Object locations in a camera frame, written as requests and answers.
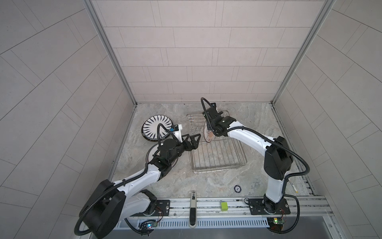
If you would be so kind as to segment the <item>blue striped white plate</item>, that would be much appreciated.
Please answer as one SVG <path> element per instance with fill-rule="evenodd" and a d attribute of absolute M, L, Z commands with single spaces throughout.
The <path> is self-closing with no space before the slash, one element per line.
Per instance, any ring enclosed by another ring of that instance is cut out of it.
<path fill-rule="evenodd" d="M 166 129 L 170 129 L 173 122 L 165 115 L 152 116 L 144 122 L 141 128 L 143 137 L 148 141 L 157 141 L 159 124 L 162 124 Z"/>

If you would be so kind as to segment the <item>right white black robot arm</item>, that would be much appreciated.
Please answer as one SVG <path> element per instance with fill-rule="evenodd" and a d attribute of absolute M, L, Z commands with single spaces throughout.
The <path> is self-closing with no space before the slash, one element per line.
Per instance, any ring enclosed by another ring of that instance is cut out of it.
<path fill-rule="evenodd" d="M 216 103 L 210 103 L 205 98 L 201 98 L 201 103 L 207 129 L 216 137 L 226 136 L 236 139 L 264 156 L 268 185 L 263 198 L 263 207 L 268 214 L 277 213 L 286 196 L 289 178 L 307 175 L 310 172 L 307 162 L 290 150 L 286 139 L 282 136 L 277 138 L 265 136 L 244 126 L 233 117 L 223 117 L 223 112 L 217 110 Z"/>

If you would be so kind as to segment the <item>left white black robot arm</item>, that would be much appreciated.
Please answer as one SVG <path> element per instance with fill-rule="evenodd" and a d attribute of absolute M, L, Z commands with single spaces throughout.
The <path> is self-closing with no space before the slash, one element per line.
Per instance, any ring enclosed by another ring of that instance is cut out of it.
<path fill-rule="evenodd" d="M 121 220 L 134 214 L 151 214 L 157 198 L 146 187 L 164 178 L 184 152 L 196 150 L 200 138 L 200 134 L 168 138 L 148 151 L 142 170 L 119 181 L 102 181 L 80 211 L 74 234 L 92 233 L 102 239 Z"/>

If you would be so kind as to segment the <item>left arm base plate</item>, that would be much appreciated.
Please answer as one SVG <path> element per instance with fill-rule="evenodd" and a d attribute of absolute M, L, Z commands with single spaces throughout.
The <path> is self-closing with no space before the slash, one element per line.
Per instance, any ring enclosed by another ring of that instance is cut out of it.
<path fill-rule="evenodd" d="M 169 216 L 170 200 L 156 200 L 151 202 L 147 210 L 143 213 L 147 217 Z"/>

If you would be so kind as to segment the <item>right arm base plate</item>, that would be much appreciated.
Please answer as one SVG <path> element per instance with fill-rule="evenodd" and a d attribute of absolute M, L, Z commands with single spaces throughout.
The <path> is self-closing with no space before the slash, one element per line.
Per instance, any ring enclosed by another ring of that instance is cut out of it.
<path fill-rule="evenodd" d="M 285 198 L 276 204 L 273 201 L 270 201 L 269 206 L 266 206 L 263 198 L 248 199 L 247 204 L 249 206 L 251 215 L 271 216 L 281 214 L 289 215 L 291 213 L 288 202 Z"/>

